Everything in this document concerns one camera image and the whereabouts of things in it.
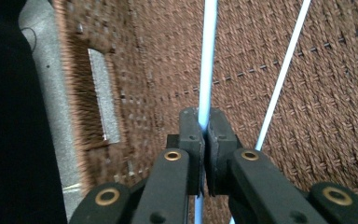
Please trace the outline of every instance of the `white rod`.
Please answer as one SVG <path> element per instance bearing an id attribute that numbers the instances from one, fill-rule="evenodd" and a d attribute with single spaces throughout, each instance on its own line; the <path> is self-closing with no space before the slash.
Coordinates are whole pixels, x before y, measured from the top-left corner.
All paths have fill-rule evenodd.
<path id="1" fill-rule="evenodd" d="M 217 23 L 217 0 L 205 0 L 200 71 L 199 125 L 207 132 L 211 110 L 214 39 Z M 194 223 L 202 224 L 203 196 L 196 197 Z"/>
<path id="2" fill-rule="evenodd" d="M 293 53 L 295 52 L 296 43 L 298 37 L 300 36 L 300 32 L 302 26 L 304 24 L 304 20 L 307 16 L 308 8 L 310 7 L 310 0 L 304 0 L 302 7 L 300 9 L 300 13 L 298 14 L 295 30 L 293 31 L 292 38 L 290 39 L 289 47 L 287 48 L 286 55 L 283 59 L 283 65 L 281 68 L 281 72 L 278 76 L 277 83 L 275 85 L 275 90 L 272 93 L 271 100 L 269 101 L 268 110 L 266 113 L 266 117 L 264 118 L 263 125 L 260 130 L 260 135 L 258 135 L 257 143 L 255 145 L 255 149 L 260 151 L 263 146 L 264 138 L 266 137 L 267 130 L 269 129 L 269 124 L 271 123 L 272 115 L 274 114 L 275 106 L 278 103 L 278 98 L 281 93 L 281 89 L 283 86 L 284 79 L 286 78 L 287 70 L 289 68 L 290 62 L 292 61 Z"/>

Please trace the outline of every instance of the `wicker texture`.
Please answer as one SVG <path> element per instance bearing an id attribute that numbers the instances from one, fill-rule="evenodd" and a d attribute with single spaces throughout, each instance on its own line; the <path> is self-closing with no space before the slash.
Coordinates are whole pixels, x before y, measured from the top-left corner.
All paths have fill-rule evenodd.
<path id="1" fill-rule="evenodd" d="M 213 106 L 246 147 L 254 146 L 300 4 L 219 2 Z M 203 1 L 55 7 L 84 190 L 132 185 L 147 176 L 166 134 L 178 133 L 179 111 L 198 104 Z M 109 65 L 116 145 L 102 139 L 87 48 Z M 325 180 L 358 193 L 358 1 L 312 2 L 263 150 L 301 189 Z M 207 223 L 227 221 L 223 201 L 207 200 Z"/>

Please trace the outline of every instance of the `screw hole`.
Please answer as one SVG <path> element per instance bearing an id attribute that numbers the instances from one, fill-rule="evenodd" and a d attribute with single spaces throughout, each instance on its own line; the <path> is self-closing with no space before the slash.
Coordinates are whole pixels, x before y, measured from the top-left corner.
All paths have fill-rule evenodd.
<path id="1" fill-rule="evenodd" d="M 100 206 L 115 203 L 120 197 L 120 192 L 115 188 L 103 189 L 95 197 L 95 202 Z"/>
<path id="2" fill-rule="evenodd" d="M 164 157 L 167 161 L 177 161 L 182 157 L 182 155 L 176 151 L 169 151 L 165 153 Z"/>
<path id="3" fill-rule="evenodd" d="M 326 197 L 332 203 L 336 203 L 343 206 L 348 206 L 353 203 L 351 196 L 349 196 L 345 191 L 341 189 L 327 187 L 323 190 L 323 194 L 324 197 Z"/>
<path id="4" fill-rule="evenodd" d="M 115 197 L 114 192 L 105 192 L 105 193 L 103 193 L 103 195 L 101 195 L 101 199 L 103 201 L 109 201 L 109 200 L 113 199 L 114 197 Z"/>
<path id="5" fill-rule="evenodd" d="M 241 153 L 242 157 L 248 161 L 257 161 L 258 155 L 251 151 L 251 150 L 245 150 Z"/>
<path id="6" fill-rule="evenodd" d="M 290 218 L 295 222 L 295 223 L 307 223 L 307 217 L 298 212 L 298 211 L 292 211 L 290 212 Z"/>
<path id="7" fill-rule="evenodd" d="M 335 191 L 331 191 L 328 194 L 330 194 L 331 197 L 339 199 L 339 200 L 344 200 L 345 199 L 344 195 L 342 195 L 342 194 L 340 194 L 338 192 L 335 192 Z"/>
<path id="8" fill-rule="evenodd" d="M 164 223 L 166 220 L 165 216 L 163 216 L 160 212 L 154 212 L 150 215 L 150 221 L 155 224 Z"/>

